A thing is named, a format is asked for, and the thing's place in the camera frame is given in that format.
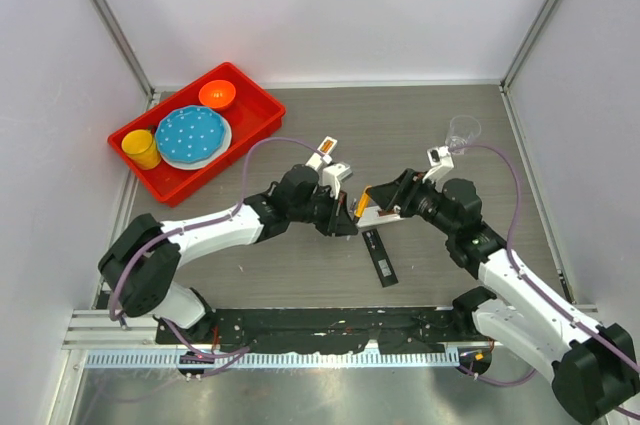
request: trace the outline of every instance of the white plate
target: white plate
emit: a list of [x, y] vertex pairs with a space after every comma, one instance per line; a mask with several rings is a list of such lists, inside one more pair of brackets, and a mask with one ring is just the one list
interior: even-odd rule
[[162, 159], [173, 168], [177, 168], [179, 170], [200, 170], [201, 168], [209, 165], [216, 158], [229, 150], [229, 145], [231, 145], [231, 125], [229, 125], [229, 122], [227, 122], [224, 117], [220, 116], [220, 118], [222, 119], [222, 125], [224, 125], [224, 138], [222, 139], [222, 144], [220, 145], [220, 147], [218, 147], [218, 149], [213, 152], [213, 155], [211, 155], [209, 158], [205, 158], [204, 160], [200, 160], [198, 162], [184, 163], [169, 160], [161, 153], [160, 155], [162, 156]]

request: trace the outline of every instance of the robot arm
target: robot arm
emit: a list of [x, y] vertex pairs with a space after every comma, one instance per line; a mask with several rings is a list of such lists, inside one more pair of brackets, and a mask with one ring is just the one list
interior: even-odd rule
[[[349, 165], [333, 163], [329, 153], [337, 141], [327, 137], [304, 165], [295, 165], [268, 190], [232, 207], [203, 217], [158, 222], [150, 214], [135, 218], [99, 263], [100, 273], [115, 289], [131, 257], [154, 237], [166, 234], [143, 256], [120, 295], [124, 313], [151, 313], [174, 322], [191, 341], [211, 334], [213, 313], [193, 289], [173, 281], [178, 268], [203, 255], [236, 245], [251, 245], [284, 233], [291, 222], [312, 223], [325, 236], [358, 233], [341, 184], [351, 176]], [[178, 230], [179, 233], [167, 233]]]
[[[432, 165], [428, 172], [407, 169], [393, 182], [370, 187], [366, 193], [382, 211], [394, 211], [399, 219], [418, 215], [445, 233], [453, 261], [484, 285], [454, 300], [458, 326], [501, 342], [528, 362], [549, 381], [560, 404], [580, 423], [592, 423], [637, 394], [638, 375], [576, 323], [635, 361], [630, 335], [617, 324], [605, 328], [577, 310], [512, 252], [516, 269], [505, 240], [482, 220], [482, 201], [473, 183], [451, 179], [441, 191], [436, 189], [435, 181], [453, 168], [448, 149], [431, 149], [428, 156]], [[559, 313], [527, 281], [573, 320]]]

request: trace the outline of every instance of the blue plate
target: blue plate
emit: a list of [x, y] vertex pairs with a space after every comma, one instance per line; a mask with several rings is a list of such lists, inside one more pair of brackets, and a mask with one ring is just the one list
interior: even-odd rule
[[163, 157], [194, 163], [213, 155], [222, 145], [224, 134], [220, 115], [208, 107], [189, 105], [162, 119], [156, 142]]

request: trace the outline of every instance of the clear glass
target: clear glass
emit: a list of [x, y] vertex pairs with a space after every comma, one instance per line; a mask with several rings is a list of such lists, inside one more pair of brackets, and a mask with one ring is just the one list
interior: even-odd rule
[[[482, 132], [482, 127], [478, 120], [471, 115], [458, 115], [451, 119], [447, 138], [444, 143], [449, 148], [471, 145], [478, 139], [480, 132]], [[464, 154], [464, 150], [458, 150], [452, 153], [462, 155]]]

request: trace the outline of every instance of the yellow cup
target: yellow cup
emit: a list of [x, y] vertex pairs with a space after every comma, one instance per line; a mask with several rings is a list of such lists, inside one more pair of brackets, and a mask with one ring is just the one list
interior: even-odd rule
[[134, 130], [122, 139], [122, 151], [142, 170], [151, 170], [160, 163], [156, 141], [149, 130]]

